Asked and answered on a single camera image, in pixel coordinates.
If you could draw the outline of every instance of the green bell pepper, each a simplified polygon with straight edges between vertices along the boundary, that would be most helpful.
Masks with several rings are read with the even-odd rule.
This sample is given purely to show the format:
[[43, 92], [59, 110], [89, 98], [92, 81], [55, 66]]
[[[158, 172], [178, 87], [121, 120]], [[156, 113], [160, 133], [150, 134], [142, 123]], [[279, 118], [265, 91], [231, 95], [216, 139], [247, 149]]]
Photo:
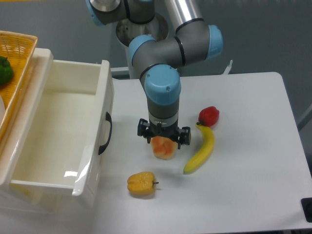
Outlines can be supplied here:
[[0, 56], [0, 85], [9, 82], [13, 77], [13, 69], [8, 58]]

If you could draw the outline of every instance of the gray wall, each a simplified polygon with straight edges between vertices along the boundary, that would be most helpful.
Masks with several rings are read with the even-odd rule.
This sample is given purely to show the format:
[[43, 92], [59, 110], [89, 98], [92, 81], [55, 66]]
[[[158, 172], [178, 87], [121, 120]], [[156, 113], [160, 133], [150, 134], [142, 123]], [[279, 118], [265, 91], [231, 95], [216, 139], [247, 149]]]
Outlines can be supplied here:
[[[182, 76], [221, 74], [231, 59], [233, 73], [279, 72], [284, 79], [295, 119], [312, 103], [311, 0], [199, 0], [208, 24], [224, 37], [221, 56], [190, 65]], [[162, 0], [156, 11], [169, 22]], [[55, 59], [127, 66], [115, 35], [116, 23], [96, 27], [84, 0], [0, 2], [0, 30], [36, 35], [38, 47]], [[312, 158], [312, 123], [301, 132]]]

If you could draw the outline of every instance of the yellow bell pepper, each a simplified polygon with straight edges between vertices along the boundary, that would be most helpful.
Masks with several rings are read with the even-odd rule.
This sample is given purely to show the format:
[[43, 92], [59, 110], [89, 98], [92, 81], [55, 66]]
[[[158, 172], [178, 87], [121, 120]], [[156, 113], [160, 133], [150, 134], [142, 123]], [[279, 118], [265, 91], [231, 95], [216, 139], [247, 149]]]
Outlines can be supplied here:
[[140, 172], [128, 178], [128, 190], [136, 195], [148, 195], [155, 192], [155, 176], [151, 172]]

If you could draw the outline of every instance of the robotic arm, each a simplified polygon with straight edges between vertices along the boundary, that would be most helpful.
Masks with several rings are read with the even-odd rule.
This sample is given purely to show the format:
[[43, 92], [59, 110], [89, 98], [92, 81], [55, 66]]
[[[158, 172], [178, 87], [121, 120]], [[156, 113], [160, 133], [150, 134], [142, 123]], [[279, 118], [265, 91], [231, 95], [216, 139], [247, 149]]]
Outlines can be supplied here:
[[97, 22], [127, 19], [129, 25], [144, 29], [125, 45], [129, 47], [128, 66], [134, 67], [140, 79], [149, 111], [149, 122], [139, 121], [138, 136], [148, 143], [155, 136], [167, 137], [177, 142], [179, 149], [181, 145], [189, 145], [190, 127], [178, 127], [181, 83], [176, 68], [219, 55], [223, 49], [219, 29], [205, 25], [194, 0], [165, 0], [176, 33], [165, 40], [157, 40], [147, 32], [156, 20], [153, 0], [87, 0], [87, 3]]

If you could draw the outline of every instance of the silver metal pole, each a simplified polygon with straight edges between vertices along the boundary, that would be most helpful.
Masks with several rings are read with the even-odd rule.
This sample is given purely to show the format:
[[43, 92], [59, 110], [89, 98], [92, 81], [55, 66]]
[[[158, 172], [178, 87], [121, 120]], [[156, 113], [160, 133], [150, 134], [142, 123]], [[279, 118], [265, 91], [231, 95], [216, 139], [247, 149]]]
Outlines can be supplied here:
[[195, 0], [165, 0], [171, 22], [175, 29], [197, 18], [202, 18]]

